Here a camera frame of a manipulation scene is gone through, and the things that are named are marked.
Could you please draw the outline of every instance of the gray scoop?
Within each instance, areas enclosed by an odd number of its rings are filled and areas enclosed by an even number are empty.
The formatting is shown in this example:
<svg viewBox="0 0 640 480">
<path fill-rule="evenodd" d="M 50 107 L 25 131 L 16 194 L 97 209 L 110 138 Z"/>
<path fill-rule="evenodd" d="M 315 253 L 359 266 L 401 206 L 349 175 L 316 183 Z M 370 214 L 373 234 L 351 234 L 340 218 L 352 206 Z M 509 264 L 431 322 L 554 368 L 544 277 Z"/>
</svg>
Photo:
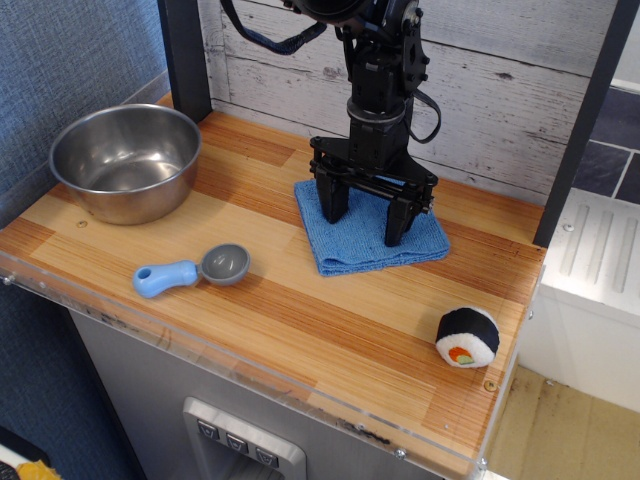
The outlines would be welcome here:
<svg viewBox="0 0 640 480">
<path fill-rule="evenodd" d="M 192 285 L 202 275 L 209 282 L 227 286 L 244 278 L 251 264 L 246 248 L 225 243 L 209 250 L 200 265 L 191 260 L 165 265 L 146 265 L 133 275 L 135 290 L 145 298 L 152 298 L 168 288 Z"/>
</svg>

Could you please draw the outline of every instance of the wooden countertop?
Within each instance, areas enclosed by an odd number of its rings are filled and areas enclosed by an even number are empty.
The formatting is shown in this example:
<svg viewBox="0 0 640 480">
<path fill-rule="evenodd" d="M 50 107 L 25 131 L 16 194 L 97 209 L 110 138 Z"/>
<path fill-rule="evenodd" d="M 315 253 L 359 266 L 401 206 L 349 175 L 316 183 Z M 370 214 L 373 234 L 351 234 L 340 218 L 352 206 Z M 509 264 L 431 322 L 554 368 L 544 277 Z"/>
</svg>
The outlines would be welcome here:
<svg viewBox="0 0 640 480">
<path fill-rule="evenodd" d="M 451 241 L 446 259 L 325 278 L 293 196 L 293 184 L 311 178 L 308 139 L 220 113 L 200 126 L 195 191 L 176 211 L 146 225 L 107 225 L 58 185 L 0 232 L 0 271 L 188 361 L 266 386 L 279 401 L 335 417 L 363 440 L 405 448 L 431 470 L 469 475 L 465 459 L 483 454 L 502 393 L 487 382 L 506 381 L 542 266 L 545 252 L 531 244 L 542 209 L 441 180 L 434 211 Z M 199 262 L 224 242 L 252 254 L 239 284 L 203 281 L 150 300 L 135 293 L 141 265 Z M 452 368 L 434 347 L 442 315 L 465 305 L 499 325 L 489 367 Z"/>
</svg>

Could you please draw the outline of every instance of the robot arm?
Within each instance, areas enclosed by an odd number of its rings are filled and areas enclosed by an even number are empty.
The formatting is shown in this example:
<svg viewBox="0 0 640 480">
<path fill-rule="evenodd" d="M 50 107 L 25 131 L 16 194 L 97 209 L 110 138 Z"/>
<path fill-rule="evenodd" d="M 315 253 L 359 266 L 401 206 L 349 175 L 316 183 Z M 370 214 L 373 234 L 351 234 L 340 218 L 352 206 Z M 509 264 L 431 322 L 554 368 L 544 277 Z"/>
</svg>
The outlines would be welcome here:
<svg viewBox="0 0 640 480">
<path fill-rule="evenodd" d="M 397 245 L 413 219 L 430 212 L 438 182 L 407 152 L 410 138 L 427 143 L 440 129 L 440 109 L 418 90 L 429 63 L 422 51 L 418 0 L 283 0 L 317 23 L 280 43 L 245 29 L 233 0 L 220 1 L 243 37 L 282 55 L 316 38 L 327 24 L 334 26 L 352 84 L 350 133 L 348 139 L 311 139 L 311 171 L 322 211 L 330 223 L 339 221 L 348 210 L 350 188 L 385 198 L 390 202 L 385 244 Z M 438 116 L 434 131 L 423 139 L 411 131 L 415 98 Z"/>
</svg>

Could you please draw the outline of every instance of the sushi roll toy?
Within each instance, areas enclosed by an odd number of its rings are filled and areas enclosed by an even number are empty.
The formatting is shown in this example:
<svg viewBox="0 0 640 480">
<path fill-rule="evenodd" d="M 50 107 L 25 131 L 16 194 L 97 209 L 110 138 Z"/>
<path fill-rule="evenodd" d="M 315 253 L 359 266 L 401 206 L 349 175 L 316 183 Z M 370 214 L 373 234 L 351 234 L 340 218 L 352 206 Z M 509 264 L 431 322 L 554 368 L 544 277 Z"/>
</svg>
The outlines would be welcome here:
<svg viewBox="0 0 640 480">
<path fill-rule="evenodd" d="M 484 310 L 462 307 L 440 320 L 436 349 L 452 367 L 485 367 L 496 358 L 499 346 L 498 325 Z"/>
</svg>

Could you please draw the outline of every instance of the stainless steel bowl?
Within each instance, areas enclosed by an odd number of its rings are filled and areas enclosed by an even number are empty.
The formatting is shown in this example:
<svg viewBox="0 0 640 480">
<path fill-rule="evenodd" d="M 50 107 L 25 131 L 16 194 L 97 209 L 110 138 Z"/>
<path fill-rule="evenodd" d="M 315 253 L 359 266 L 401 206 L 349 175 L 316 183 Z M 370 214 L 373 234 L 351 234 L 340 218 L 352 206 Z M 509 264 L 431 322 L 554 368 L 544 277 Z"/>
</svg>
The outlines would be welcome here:
<svg viewBox="0 0 640 480">
<path fill-rule="evenodd" d="M 198 126 L 186 115 L 158 105 L 122 105 L 62 131 L 49 166 L 95 218 L 136 225 L 163 217 L 187 198 L 201 145 Z"/>
</svg>

